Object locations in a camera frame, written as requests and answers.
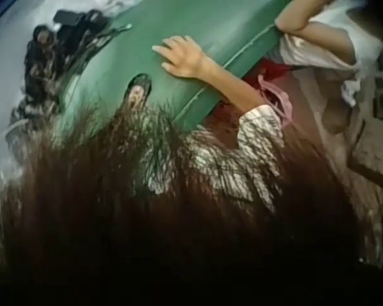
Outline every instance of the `pink strap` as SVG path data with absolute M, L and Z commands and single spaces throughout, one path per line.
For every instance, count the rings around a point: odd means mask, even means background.
M 260 85 L 260 93 L 263 98 L 266 99 L 268 102 L 269 106 L 273 108 L 273 110 L 276 112 L 278 116 L 281 117 L 281 124 L 282 127 L 284 128 L 288 124 L 292 122 L 292 103 L 289 101 L 289 96 L 288 94 L 280 89 L 278 86 L 275 84 L 269 83 L 264 80 L 264 76 L 259 75 L 258 76 L 258 82 Z M 276 106 L 274 106 L 270 101 L 265 97 L 264 90 L 268 90 L 272 92 L 281 102 L 281 106 L 283 108 L 283 112 L 279 110 Z

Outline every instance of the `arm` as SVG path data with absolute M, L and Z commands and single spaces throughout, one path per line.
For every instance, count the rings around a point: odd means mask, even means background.
M 289 35 L 302 38 L 323 49 L 349 65 L 355 64 L 355 51 L 348 33 L 309 19 L 320 13 L 331 0 L 293 0 L 275 20 L 277 28 Z
M 203 64 L 199 79 L 221 92 L 235 107 L 246 113 L 265 104 L 260 94 L 243 80 L 210 58 Z
M 173 36 L 163 43 L 152 49 L 166 58 L 162 67 L 171 75 L 197 78 L 213 86 L 244 113 L 264 104 L 253 87 L 215 63 L 191 37 Z

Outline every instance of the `sleeve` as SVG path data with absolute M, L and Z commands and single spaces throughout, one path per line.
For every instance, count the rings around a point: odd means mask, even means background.
M 269 151 L 269 137 L 283 144 L 281 120 L 269 105 L 254 108 L 240 118 L 237 141 L 239 150 L 247 156 L 256 158 Z

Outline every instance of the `elbow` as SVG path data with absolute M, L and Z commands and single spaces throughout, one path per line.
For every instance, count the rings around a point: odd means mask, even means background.
M 296 24 L 292 20 L 286 20 L 285 18 L 278 17 L 275 20 L 275 26 L 278 30 L 285 34 L 294 34 L 298 30 L 304 28 L 306 24 Z
M 275 26 L 278 30 L 280 30 L 282 33 L 285 33 L 285 34 L 292 34 L 292 32 L 295 31 L 292 24 L 290 24 L 290 22 L 288 22 L 284 18 L 278 17 L 275 20 Z

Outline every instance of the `hand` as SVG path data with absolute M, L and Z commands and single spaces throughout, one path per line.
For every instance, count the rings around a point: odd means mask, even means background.
M 173 36 L 163 43 L 165 46 L 152 49 L 168 60 L 161 65 L 167 72 L 176 77 L 202 78 L 209 58 L 191 37 Z

